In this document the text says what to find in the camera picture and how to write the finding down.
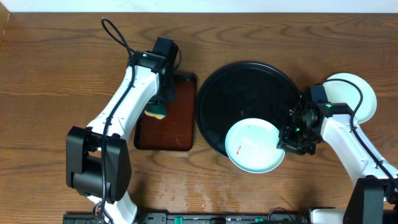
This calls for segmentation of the green scouring sponge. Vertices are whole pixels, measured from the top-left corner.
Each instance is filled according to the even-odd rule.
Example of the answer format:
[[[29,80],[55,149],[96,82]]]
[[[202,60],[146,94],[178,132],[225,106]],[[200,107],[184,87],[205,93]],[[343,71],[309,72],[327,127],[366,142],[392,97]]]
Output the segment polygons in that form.
[[[167,110],[164,105],[149,105],[145,108],[144,113],[156,119],[164,119],[167,115]]]

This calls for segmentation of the light green plate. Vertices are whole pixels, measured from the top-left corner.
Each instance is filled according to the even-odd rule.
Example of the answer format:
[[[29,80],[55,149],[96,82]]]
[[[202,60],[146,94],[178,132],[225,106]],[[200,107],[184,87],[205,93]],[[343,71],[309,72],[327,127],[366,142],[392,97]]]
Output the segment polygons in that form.
[[[258,118],[235,123],[225,138],[229,159],[240,169],[262,174],[280,165],[285,151],[277,148],[279,130],[270,122]]]
[[[354,110],[360,101],[359,91],[351,84],[343,81],[335,81],[335,79],[342,79],[355,84],[363,95],[361,106],[355,114],[358,123],[364,123],[370,120],[376,112],[377,98],[374,90],[370,84],[361,77],[352,73],[336,73],[323,84],[328,100],[331,103],[347,103],[348,106]]]

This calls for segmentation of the light green plate front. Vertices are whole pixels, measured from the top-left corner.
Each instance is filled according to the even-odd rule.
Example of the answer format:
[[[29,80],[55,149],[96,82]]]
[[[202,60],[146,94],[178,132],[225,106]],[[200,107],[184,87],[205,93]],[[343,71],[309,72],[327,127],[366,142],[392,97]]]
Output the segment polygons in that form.
[[[240,169],[262,174],[280,165],[285,151],[277,148],[279,130],[270,122],[258,118],[235,123],[225,138],[229,159]]]

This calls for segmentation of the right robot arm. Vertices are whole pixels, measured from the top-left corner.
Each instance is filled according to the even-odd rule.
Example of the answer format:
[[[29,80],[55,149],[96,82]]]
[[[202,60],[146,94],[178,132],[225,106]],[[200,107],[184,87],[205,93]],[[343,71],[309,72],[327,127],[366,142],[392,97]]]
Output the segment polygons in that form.
[[[288,113],[277,147],[292,154],[315,153],[326,142],[346,169],[354,190],[347,208],[313,208],[309,223],[397,223],[397,168],[390,165],[360,128],[346,103],[308,103]]]

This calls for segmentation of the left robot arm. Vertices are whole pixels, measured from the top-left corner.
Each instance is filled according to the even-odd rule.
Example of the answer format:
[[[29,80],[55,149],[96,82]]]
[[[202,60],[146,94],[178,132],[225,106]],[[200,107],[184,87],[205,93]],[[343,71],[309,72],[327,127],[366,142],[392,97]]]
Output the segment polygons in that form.
[[[137,51],[127,61],[121,85],[87,127],[72,127],[66,137],[66,183],[94,202],[99,223],[133,223],[137,206],[127,188],[132,169],[127,142],[147,105],[174,97],[174,72],[181,51]]]

